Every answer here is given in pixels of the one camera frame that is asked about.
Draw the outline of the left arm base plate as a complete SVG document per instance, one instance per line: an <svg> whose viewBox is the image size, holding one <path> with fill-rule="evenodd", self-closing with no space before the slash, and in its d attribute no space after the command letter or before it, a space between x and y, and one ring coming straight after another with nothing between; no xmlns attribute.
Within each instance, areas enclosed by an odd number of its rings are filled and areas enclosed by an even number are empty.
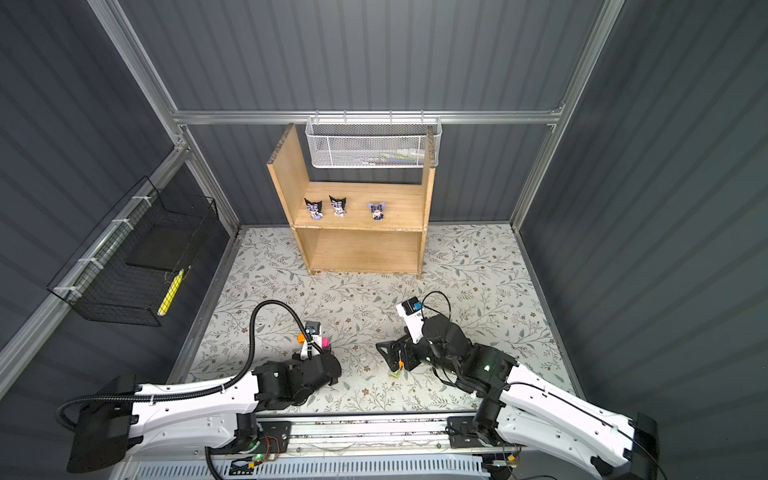
<svg viewBox="0 0 768 480"><path fill-rule="evenodd" d="M255 433L236 450L236 453L255 456L261 460L286 453L292 426L289 421L256 422Z"/></svg>

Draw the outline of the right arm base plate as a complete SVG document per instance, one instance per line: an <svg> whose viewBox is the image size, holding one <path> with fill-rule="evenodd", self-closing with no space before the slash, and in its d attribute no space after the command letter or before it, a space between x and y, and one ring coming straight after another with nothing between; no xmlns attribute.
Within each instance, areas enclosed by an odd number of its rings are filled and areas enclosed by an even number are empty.
<svg viewBox="0 0 768 480"><path fill-rule="evenodd" d="M484 447L473 423L473 416L450 416L446 419L445 432L453 449Z"/></svg>

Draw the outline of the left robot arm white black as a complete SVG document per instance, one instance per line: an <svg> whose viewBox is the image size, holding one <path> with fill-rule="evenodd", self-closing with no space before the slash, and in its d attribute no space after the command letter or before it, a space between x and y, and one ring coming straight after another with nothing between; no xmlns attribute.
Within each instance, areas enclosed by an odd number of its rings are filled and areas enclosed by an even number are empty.
<svg viewBox="0 0 768 480"><path fill-rule="evenodd" d="M190 453L203 456L210 474L220 475L217 455L273 460L288 446L290 428L263 427L255 415L306 403L317 390L338 382L340 362L319 333L298 321L303 349L285 361L255 365L256 320L250 316L248 356L241 370L224 380L138 384L133 374L113 379L92 395L63 402L56 419L74 435L66 470L91 473L131 456Z"/></svg>

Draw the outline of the black purple figurine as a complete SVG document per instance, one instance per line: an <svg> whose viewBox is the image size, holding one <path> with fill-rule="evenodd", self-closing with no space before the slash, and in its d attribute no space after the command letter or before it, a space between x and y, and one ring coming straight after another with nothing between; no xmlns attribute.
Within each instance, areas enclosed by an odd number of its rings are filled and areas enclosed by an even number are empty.
<svg viewBox="0 0 768 480"><path fill-rule="evenodd" d="M304 202L306 209L313 220L321 220L323 218L321 201L311 201L304 199Z"/></svg>
<svg viewBox="0 0 768 480"><path fill-rule="evenodd" d="M374 221L382 221L384 219L385 202L368 203L367 206Z"/></svg>
<svg viewBox="0 0 768 480"><path fill-rule="evenodd" d="M335 198L333 196L329 197L331 208L333 209L333 212L336 216L344 217L347 213L346 211L346 199L345 198Z"/></svg>

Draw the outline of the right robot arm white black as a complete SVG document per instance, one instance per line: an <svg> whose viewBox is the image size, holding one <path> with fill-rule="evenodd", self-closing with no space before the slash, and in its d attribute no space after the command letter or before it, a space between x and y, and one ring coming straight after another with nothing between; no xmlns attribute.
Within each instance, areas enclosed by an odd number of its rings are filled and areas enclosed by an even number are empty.
<svg viewBox="0 0 768 480"><path fill-rule="evenodd" d="M476 395L470 433L485 445L532 447L596 479L667 476L653 418L630 418L578 398L513 356L469 340L442 314L376 348L393 372L427 364L443 384Z"/></svg>

